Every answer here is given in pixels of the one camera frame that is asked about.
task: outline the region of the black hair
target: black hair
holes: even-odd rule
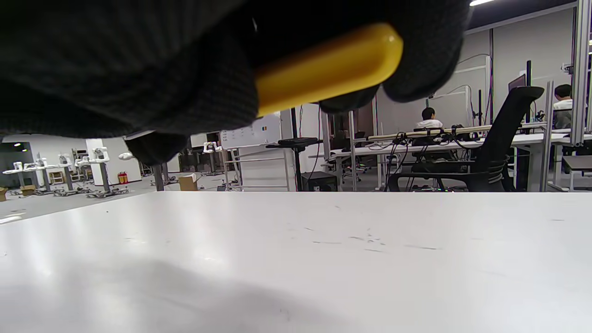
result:
[[[555,88],[555,95],[557,95],[561,98],[570,97],[571,96],[571,85],[570,84],[558,85]]]
[[[422,111],[422,118],[423,120],[430,120],[434,114],[436,114],[436,110],[434,110],[434,108],[426,107]]]

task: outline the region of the cardboard box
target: cardboard box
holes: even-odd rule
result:
[[[6,201],[6,192],[8,192],[7,188],[0,187],[0,202]]]
[[[25,197],[32,196],[36,189],[37,187],[35,185],[21,186],[21,192]]]
[[[181,186],[181,191],[197,191],[197,180],[199,178],[200,177],[196,174],[179,177],[179,185]]]

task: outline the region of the black box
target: black box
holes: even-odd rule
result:
[[[305,172],[302,188],[304,192],[337,192],[337,177],[323,171]]]

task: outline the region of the white desk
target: white desk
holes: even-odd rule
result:
[[[12,222],[0,331],[588,332],[591,200],[155,192]]]
[[[570,139],[565,137],[567,133],[563,132],[553,132],[551,134],[551,144],[564,146],[569,145]],[[528,150],[530,150],[530,167],[529,167],[529,191],[538,191],[539,190],[539,182],[540,182],[540,171],[542,165],[542,144],[543,144],[543,133],[533,133],[533,134],[518,134],[514,136],[514,140],[512,141],[512,146],[518,148],[525,148],[525,146],[530,146]],[[592,139],[592,135],[584,135],[584,138],[587,140]],[[474,149],[479,148],[483,145],[485,139],[480,139],[479,141],[472,141],[472,142],[461,142],[461,145],[464,148]],[[356,148],[356,156],[370,156],[370,155],[390,155],[391,154],[392,145],[384,146],[384,147],[360,147]],[[432,146],[405,146],[405,145],[398,145],[395,148],[394,154],[405,154],[407,151],[408,154],[414,152],[438,152],[438,151],[454,151],[457,149],[462,149],[456,142],[450,142],[444,145],[432,145]],[[337,179],[339,180],[338,185],[341,188],[341,159],[348,158],[351,156],[351,152],[342,152],[341,149],[335,149],[331,151],[330,160],[336,160],[337,165]],[[561,151],[559,149],[555,150],[555,182],[557,183],[559,179],[561,179]]]

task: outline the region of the white shirt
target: white shirt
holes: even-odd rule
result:
[[[442,124],[442,122],[440,120],[428,119],[428,120],[422,120],[419,123],[416,123],[415,128],[417,128],[417,129],[441,129],[441,128],[444,128],[444,124]]]
[[[553,104],[553,110],[572,110],[574,108],[574,100],[563,100]]]

